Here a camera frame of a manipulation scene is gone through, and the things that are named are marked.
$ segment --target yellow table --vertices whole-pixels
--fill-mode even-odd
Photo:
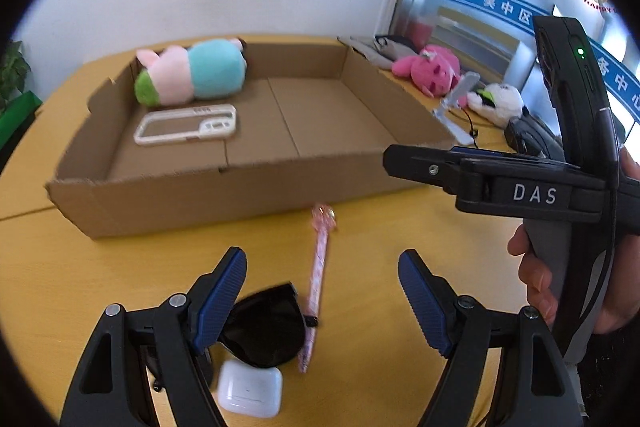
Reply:
[[[231,245],[248,255],[242,295],[287,280],[304,294],[308,285],[315,235],[307,211],[92,241],[47,200],[44,182],[85,117],[87,97],[132,55],[97,60],[71,76],[47,100],[0,177],[0,326],[31,385],[56,416],[82,349],[109,303],[129,310],[156,306],[187,290]],[[505,149],[500,137],[499,130],[481,127],[479,144]],[[330,240],[310,370],[300,375],[295,362],[281,368],[282,409],[260,423],[413,427],[444,361],[424,341],[404,298],[398,255],[415,248],[457,292],[474,295],[487,307],[517,311],[525,290],[516,275],[518,261],[505,248],[516,221],[462,214],[451,196],[434,187],[350,201],[335,211],[338,230]],[[216,360],[224,356],[214,348]],[[487,410],[497,362],[498,353],[491,353],[473,422]],[[174,425],[166,395],[154,393],[154,399],[161,424]],[[249,417],[223,415],[231,427],[256,425]]]

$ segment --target sunglasses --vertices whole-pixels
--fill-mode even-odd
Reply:
[[[306,328],[318,325],[317,317],[303,315],[292,283],[267,288],[240,299],[231,308],[218,342],[242,362],[259,367],[275,367],[294,359],[305,343]],[[206,363],[210,364],[205,349]],[[158,358],[153,349],[146,352],[146,366],[155,377],[153,388],[163,384]],[[212,374],[205,375],[207,381]]]

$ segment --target green leaf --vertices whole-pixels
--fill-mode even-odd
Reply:
[[[15,81],[15,87],[20,92],[23,92],[24,81],[26,80],[27,75],[29,74],[29,71],[31,71],[31,68],[27,64],[27,61],[24,60],[24,58],[20,57],[14,63],[14,71],[15,71],[15,74],[17,75],[16,81]]]
[[[0,92],[4,92],[12,87],[12,70],[0,71]]]
[[[12,41],[9,42],[9,45],[6,47],[6,54],[12,57],[16,55],[21,55],[20,48],[22,47],[22,41]]]
[[[18,82],[20,82],[20,75],[18,72],[16,70],[12,70],[9,78],[11,79],[11,85],[14,86],[14,89],[17,89]]]
[[[2,69],[3,70],[10,70],[11,68],[13,68],[14,62],[15,62],[15,58],[16,57],[13,56],[13,55],[6,54],[2,58]]]
[[[12,84],[2,84],[2,86],[0,86],[0,98],[4,98],[5,100],[9,100],[9,98],[11,98],[11,95],[14,93],[15,91],[15,86],[13,86]]]

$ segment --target gray cloth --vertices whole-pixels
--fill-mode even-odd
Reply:
[[[391,70],[393,63],[399,58],[417,55],[411,48],[379,37],[338,37],[338,40],[358,53],[362,54],[371,64],[381,70]]]

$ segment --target human hand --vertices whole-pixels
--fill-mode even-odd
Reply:
[[[640,165],[633,161],[625,148],[620,150],[623,172],[630,178],[640,179]],[[558,300],[553,296],[551,270],[531,250],[529,237],[520,225],[509,240],[511,255],[522,255],[518,277],[527,285],[527,301],[539,309],[547,324],[553,323],[558,311]],[[627,235],[616,248],[611,267],[609,286],[605,294],[594,333],[610,333],[626,325],[640,311],[640,237]]]

